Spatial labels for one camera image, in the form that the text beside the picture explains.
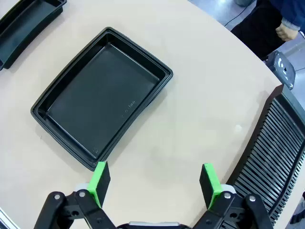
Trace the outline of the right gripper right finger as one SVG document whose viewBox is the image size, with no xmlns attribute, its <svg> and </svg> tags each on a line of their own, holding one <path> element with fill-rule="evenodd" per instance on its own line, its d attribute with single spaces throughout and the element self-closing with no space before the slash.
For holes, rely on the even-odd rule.
<svg viewBox="0 0 305 229">
<path fill-rule="evenodd" d="M 239 229 L 273 228 L 262 198 L 257 194 L 242 198 L 232 186 L 223 188 L 211 163 L 202 165 L 199 181 L 207 210 L 195 229 L 219 229 L 225 221 Z"/>
</svg>

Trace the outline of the person's left hand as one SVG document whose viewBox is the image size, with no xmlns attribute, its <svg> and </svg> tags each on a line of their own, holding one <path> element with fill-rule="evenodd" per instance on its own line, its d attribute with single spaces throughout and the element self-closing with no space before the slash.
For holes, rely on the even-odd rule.
<svg viewBox="0 0 305 229">
<path fill-rule="evenodd" d="M 285 42 L 295 39 L 298 35 L 297 30 L 290 29 L 282 23 L 276 28 L 276 33 L 278 37 Z"/>
</svg>

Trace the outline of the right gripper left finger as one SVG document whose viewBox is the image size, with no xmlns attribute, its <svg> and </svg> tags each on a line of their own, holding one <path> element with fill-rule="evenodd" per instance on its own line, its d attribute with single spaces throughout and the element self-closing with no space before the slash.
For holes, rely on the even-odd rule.
<svg viewBox="0 0 305 229">
<path fill-rule="evenodd" d="M 90 229 L 115 229 L 102 205 L 110 183 L 106 161 L 99 162 L 85 189 L 65 196 L 51 192 L 41 209 L 35 224 L 36 229 L 69 229 L 76 219 L 84 219 Z"/>
</svg>

